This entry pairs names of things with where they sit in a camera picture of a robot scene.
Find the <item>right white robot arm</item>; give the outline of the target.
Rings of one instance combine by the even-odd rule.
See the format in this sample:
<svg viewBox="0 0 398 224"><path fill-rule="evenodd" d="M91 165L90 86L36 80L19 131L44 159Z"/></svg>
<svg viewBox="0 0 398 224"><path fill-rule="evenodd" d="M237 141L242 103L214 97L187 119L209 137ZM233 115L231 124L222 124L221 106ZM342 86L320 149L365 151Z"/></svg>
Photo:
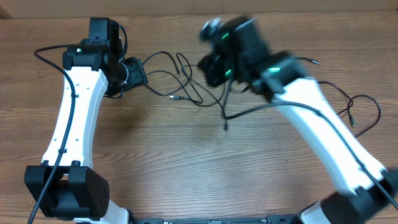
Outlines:
<svg viewBox="0 0 398 224"><path fill-rule="evenodd" d="M200 39L212 47L198 63L207 84L246 83L291 122L329 173L335 193L291 215L291 223L364 223L396 204L397 171L359 143L296 56L270 52L254 19L209 20Z"/></svg>

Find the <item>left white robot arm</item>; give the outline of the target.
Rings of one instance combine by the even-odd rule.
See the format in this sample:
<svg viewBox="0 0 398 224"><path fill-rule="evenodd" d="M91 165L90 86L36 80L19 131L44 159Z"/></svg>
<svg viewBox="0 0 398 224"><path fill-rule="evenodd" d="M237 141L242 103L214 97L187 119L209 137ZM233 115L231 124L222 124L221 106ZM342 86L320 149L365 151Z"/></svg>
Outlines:
<svg viewBox="0 0 398 224"><path fill-rule="evenodd" d="M24 182L35 199L30 214L77 223L134 223L128 209L110 198L109 184L93 168L93 137L101 101L119 99L145 85L141 60L126 57L124 27L107 17L90 19L89 36L64 45L62 102L52 140Z"/></svg>

